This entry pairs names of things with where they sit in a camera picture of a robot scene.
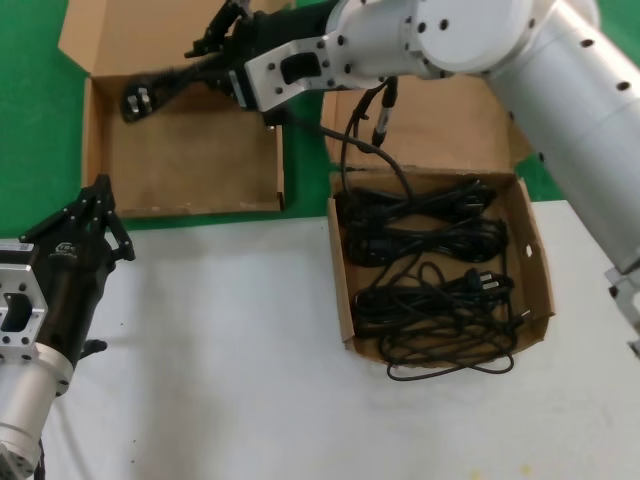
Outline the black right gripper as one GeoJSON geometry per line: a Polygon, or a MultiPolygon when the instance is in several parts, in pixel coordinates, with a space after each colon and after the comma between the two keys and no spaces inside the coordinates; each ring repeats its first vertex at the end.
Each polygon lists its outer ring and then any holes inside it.
{"type": "Polygon", "coordinates": [[[233,95],[229,69],[239,68],[290,41],[323,36],[338,1],[324,1],[273,13],[257,11],[254,15],[249,4],[249,0],[225,0],[203,36],[195,40],[192,48],[184,54],[187,59],[194,58],[193,83],[204,84],[211,91],[223,95],[233,95]],[[235,22],[233,32],[225,40],[235,22]]]}

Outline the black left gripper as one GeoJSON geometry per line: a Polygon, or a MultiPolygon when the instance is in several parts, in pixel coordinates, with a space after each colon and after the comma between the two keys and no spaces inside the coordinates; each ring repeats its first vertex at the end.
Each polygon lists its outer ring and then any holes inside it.
{"type": "Polygon", "coordinates": [[[132,240],[115,212],[110,177],[99,174],[75,200],[26,230],[19,240],[37,247],[33,268],[48,307],[36,341],[76,365],[115,261],[136,259],[132,240]],[[117,244],[112,249],[107,230],[117,244]]]}

